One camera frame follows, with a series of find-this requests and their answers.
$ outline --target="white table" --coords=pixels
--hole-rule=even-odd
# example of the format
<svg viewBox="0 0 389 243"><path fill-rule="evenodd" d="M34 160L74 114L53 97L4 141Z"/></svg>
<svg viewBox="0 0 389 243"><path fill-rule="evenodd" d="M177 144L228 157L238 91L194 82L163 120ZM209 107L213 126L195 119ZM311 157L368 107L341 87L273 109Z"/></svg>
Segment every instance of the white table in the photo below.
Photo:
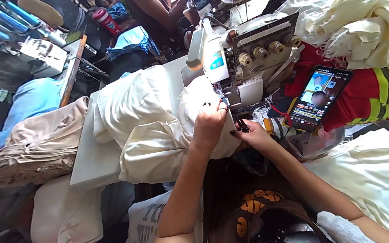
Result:
<svg viewBox="0 0 389 243"><path fill-rule="evenodd" d="M184 88L181 70L186 66L187 56L178 58L163 65L172 105L172 112L177 116L178 96ZM121 172L119 158L122 149L115 141L105 144L97 143L93 135L93 105L97 101L99 91L91 94L84 128L80 136L79 149L71 175L70 187L82 191L118 182Z"/></svg>

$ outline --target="blue fabric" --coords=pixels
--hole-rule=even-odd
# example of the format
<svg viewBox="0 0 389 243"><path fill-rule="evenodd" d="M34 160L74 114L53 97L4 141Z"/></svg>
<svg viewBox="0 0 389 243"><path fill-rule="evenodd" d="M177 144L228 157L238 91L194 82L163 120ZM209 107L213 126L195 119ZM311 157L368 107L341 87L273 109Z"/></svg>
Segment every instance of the blue fabric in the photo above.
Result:
<svg viewBox="0 0 389 243"><path fill-rule="evenodd" d="M142 26L134 27L118 37L115 47L108 48L109 60L114 60L119 55L136 50L142 50L145 53L148 53L148 50L151 50L159 53L158 48L154 42L150 40L148 33Z"/></svg>
<svg viewBox="0 0 389 243"><path fill-rule="evenodd" d="M0 133L0 148L4 147L5 140L17 123L59 108L60 85L57 80L40 78L31 80L17 89L13 96L13 106Z"/></svg>
<svg viewBox="0 0 389 243"><path fill-rule="evenodd" d="M131 73L125 72L125 73L123 73L123 74L121 75L121 77L119 77L119 78L127 77L128 75L131 75Z"/></svg>
<svg viewBox="0 0 389 243"><path fill-rule="evenodd" d="M128 17L127 11L125 10L124 5L120 2L116 2L115 5L108 8L108 13L112 19L120 19L122 21L126 20Z"/></svg>

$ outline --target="ring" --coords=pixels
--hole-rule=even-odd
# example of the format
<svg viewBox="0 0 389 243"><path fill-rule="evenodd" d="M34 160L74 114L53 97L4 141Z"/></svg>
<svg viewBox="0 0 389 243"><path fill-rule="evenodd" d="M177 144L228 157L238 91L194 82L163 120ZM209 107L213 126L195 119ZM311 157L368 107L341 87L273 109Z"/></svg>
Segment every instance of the ring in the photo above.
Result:
<svg viewBox="0 0 389 243"><path fill-rule="evenodd" d="M226 110L226 115L227 115L227 112L228 112L228 109L227 109L227 108L219 108L219 110L220 110L220 109Z"/></svg>

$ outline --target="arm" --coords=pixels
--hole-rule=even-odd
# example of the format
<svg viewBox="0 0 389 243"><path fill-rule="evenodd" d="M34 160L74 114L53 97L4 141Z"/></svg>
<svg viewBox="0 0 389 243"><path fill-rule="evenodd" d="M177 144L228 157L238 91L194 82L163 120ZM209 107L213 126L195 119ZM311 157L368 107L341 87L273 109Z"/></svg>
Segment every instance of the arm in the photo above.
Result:
<svg viewBox="0 0 389 243"><path fill-rule="evenodd" d="M169 12L159 0L136 0L135 3L146 14L160 22L168 30L173 31L178 28L178 20L182 17L187 0L178 0Z"/></svg>
<svg viewBox="0 0 389 243"><path fill-rule="evenodd" d="M187 161L163 210L156 243L194 241L193 229L205 171L226 120L226 111L219 108L227 109L227 106L217 99L211 106L205 105L197 115Z"/></svg>
<svg viewBox="0 0 389 243"><path fill-rule="evenodd" d="M342 216L359 226L360 230L371 240L378 243L389 243L389 232L362 213L346 195L306 169L275 142L260 124L248 120L244 122L250 127L250 132L234 131L235 136L269 158L313 210L328 211Z"/></svg>

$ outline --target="white plastic bag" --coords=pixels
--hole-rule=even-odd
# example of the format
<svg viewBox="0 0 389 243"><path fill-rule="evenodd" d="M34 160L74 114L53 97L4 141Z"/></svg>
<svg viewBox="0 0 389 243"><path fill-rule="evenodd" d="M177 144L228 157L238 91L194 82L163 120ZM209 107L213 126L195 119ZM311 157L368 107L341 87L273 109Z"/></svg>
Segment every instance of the white plastic bag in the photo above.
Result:
<svg viewBox="0 0 389 243"><path fill-rule="evenodd" d="M151 198L149 200L133 204L128 209L129 227L128 239L126 243L153 243L156 238L159 220L166 206L172 190ZM203 197L199 204L197 213L197 221L194 228L194 242L201 243L203 241L202 216Z"/></svg>

